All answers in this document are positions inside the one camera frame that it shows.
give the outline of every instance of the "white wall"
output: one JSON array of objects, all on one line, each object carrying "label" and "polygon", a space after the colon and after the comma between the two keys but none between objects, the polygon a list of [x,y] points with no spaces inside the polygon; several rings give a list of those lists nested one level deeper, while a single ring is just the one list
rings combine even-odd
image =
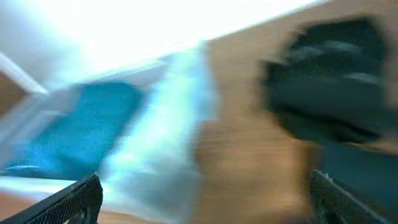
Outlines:
[{"label": "white wall", "polygon": [[57,88],[319,0],[1,0],[0,52]]}]

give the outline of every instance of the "plastic bag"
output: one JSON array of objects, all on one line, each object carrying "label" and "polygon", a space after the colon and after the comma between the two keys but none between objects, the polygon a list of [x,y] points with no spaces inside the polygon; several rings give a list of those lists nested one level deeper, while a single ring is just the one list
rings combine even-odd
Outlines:
[{"label": "plastic bag", "polygon": [[103,162],[105,209],[155,222],[189,217],[201,187],[195,142],[200,122],[214,118],[215,96],[204,46],[176,53],[144,112]]}]

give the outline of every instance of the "white door frame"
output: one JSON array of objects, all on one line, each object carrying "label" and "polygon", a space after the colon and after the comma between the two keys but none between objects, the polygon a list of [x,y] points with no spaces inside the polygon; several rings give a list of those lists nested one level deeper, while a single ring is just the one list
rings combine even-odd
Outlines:
[{"label": "white door frame", "polygon": [[0,53],[0,71],[2,71],[8,78],[19,85],[23,90],[29,93],[47,94],[48,91],[33,78],[31,78],[25,71],[16,65],[7,56]]}]

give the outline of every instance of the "black object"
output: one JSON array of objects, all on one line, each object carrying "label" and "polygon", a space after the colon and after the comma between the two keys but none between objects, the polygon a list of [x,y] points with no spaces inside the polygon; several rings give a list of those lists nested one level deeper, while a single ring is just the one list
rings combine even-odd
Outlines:
[{"label": "black object", "polygon": [[323,142],[319,168],[398,216],[398,156]]},{"label": "black object", "polygon": [[312,172],[310,194],[313,223],[398,223],[388,210],[319,170]]},{"label": "black object", "polygon": [[97,222],[102,204],[102,187],[96,175],[51,195],[49,198],[0,222],[92,224]]},{"label": "black object", "polygon": [[268,109],[296,138],[376,140],[389,124],[383,104],[387,47],[370,17],[309,26],[286,46],[285,63],[265,62]]}]

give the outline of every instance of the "wooden surface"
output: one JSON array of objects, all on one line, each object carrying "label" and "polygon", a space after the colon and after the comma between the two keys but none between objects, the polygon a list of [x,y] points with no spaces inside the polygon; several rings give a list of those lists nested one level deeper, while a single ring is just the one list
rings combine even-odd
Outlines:
[{"label": "wooden surface", "polygon": [[[385,68],[387,86],[398,86],[394,0],[335,0],[210,43],[221,111],[219,119],[205,124],[197,148],[205,185],[190,223],[283,223],[286,217],[310,214],[303,185],[310,167],[308,144],[290,137],[261,108],[258,60],[277,60],[282,44],[294,37],[299,24],[359,13],[379,15],[392,44]],[[389,89],[389,103],[398,102],[397,91]],[[147,222],[102,212],[98,223]]]},{"label": "wooden surface", "polygon": [[0,70],[0,117],[20,103],[27,93]]}]

